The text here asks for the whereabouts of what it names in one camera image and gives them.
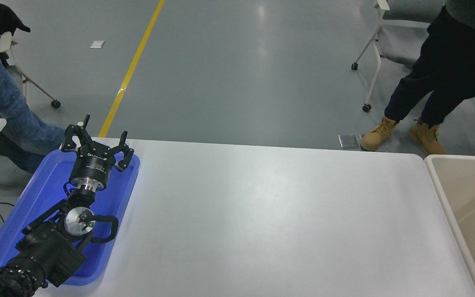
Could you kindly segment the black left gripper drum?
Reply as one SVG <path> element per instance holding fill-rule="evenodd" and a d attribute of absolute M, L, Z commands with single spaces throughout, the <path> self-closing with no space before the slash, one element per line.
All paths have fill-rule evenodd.
<path fill-rule="evenodd" d="M 89 144 L 77 149 L 77 159 L 72 168 L 69 181 L 73 186 L 78 186 L 80 181 L 88 178 L 98 182 L 98 186 L 106 186 L 111 176 L 111 169 L 115 164 L 115 157 L 106 145 Z"/>

